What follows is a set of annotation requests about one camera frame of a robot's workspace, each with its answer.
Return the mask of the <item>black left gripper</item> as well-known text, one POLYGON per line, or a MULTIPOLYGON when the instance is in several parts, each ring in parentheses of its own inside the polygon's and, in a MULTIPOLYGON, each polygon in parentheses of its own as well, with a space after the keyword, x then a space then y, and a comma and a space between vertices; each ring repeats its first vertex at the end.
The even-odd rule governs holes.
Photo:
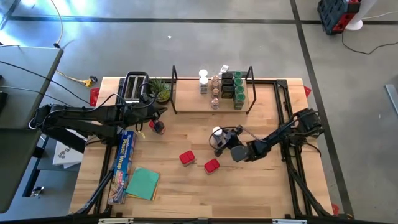
MULTIPOLYGON (((158 119, 167 107, 149 106, 146 108, 137 109, 133 106, 126 106, 123 110, 123 125, 132 126, 138 123, 146 123, 153 119, 158 119)), ((165 132, 165 125, 161 121, 155 123, 155 131, 157 134, 165 132)))

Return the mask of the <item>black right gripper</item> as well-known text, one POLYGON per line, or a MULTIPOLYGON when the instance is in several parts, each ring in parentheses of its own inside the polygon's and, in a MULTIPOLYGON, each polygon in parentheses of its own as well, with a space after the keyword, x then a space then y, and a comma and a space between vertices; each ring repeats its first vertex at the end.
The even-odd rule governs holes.
POLYGON ((229 149, 231 151, 232 156, 248 156, 249 149, 247 146, 244 146, 243 143, 239 140, 238 136, 243 132, 244 128, 242 126, 232 127, 232 128, 223 128, 224 139, 223 144, 221 146, 215 147, 215 156, 220 157, 223 151, 229 149))

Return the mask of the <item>potted succulent plant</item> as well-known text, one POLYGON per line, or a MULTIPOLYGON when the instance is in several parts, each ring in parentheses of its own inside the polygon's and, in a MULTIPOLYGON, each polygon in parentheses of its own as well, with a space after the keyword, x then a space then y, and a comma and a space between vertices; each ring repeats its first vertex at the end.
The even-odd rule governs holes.
POLYGON ((170 101, 171 86, 163 79, 155 78, 150 80, 150 95, 157 97, 156 102, 166 105, 170 101))

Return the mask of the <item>black toaster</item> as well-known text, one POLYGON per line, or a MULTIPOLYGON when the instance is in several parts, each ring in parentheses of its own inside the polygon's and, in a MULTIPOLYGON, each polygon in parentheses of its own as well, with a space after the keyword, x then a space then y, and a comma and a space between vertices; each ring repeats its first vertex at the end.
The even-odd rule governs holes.
POLYGON ((146 72, 128 72, 123 81, 121 103, 147 103, 147 83, 149 76, 146 72))

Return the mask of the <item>blue plastic wrap box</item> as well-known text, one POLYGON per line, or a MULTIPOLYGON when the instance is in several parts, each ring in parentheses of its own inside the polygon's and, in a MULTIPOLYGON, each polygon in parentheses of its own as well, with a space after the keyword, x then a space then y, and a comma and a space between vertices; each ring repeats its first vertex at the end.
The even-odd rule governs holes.
POLYGON ((136 143, 136 133, 125 130, 120 135, 118 151, 114 160, 114 172, 111 180, 108 203, 111 205, 124 204, 129 174, 132 164, 132 155, 136 143))

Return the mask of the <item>teal cloth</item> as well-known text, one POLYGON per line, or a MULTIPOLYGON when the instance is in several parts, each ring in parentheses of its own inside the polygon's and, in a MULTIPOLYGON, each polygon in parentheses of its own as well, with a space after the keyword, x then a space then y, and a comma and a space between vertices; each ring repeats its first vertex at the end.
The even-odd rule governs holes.
POLYGON ((126 188, 126 193, 144 200, 153 200, 159 179, 158 172, 136 167, 126 188))

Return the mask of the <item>white box with logo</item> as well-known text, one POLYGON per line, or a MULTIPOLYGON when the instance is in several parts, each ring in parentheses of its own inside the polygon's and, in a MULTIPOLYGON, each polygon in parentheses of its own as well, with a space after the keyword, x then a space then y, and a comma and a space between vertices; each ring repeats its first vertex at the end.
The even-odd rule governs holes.
POLYGON ((64 169, 80 164, 83 160, 83 153, 68 147, 61 143, 56 142, 55 152, 52 164, 55 166, 61 166, 64 169))

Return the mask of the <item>grey side desk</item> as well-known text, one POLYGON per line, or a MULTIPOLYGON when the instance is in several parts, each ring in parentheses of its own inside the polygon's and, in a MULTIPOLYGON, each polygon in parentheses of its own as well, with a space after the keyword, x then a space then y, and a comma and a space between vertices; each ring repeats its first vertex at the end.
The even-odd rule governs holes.
POLYGON ((28 128, 58 67, 63 50, 0 46, 0 91, 7 93, 0 112, 0 213, 13 201, 40 133, 28 128))

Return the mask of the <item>black and red toolbox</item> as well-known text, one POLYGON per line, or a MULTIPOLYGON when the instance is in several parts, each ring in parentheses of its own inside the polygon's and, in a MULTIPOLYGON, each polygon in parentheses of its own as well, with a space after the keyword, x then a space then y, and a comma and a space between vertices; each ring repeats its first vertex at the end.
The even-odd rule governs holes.
POLYGON ((319 0, 317 12, 327 35, 340 34, 359 12, 362 0, 319 0))

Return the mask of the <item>grey metal bar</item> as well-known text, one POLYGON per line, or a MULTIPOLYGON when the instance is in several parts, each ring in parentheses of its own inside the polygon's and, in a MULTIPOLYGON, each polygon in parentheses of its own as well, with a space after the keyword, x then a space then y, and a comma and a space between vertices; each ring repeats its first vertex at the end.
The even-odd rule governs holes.
POLYGON ((395 86, 393 84, 387 84, 387 85, 384 85, 384 88, 386 89, 389 99, 392 103, 392 106, 393 106, 396 114, 398 115, 398 92, 397 92, 395 86))

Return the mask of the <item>white stand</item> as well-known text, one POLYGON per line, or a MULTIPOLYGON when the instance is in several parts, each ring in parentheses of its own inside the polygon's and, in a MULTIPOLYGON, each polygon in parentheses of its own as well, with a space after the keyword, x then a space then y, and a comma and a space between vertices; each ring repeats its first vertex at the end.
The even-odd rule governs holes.
POLYGON ((363 20, 368 11, 377 3, 378 0, 361 0, 361 5, 359 7, 359 12, 350 20, 346 25, 345 30, 357 31, 363 26, 363 20))

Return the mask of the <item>white bracket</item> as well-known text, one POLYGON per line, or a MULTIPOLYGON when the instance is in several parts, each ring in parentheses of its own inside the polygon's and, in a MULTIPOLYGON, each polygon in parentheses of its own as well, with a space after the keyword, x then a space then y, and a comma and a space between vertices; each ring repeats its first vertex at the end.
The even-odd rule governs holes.
POLYGON ((98 224, 133 224, 133 218, 102 218, 98 220, 98 224))
POLYGON ((272 219, 272 224, 308 224, 306 220, 272 219))

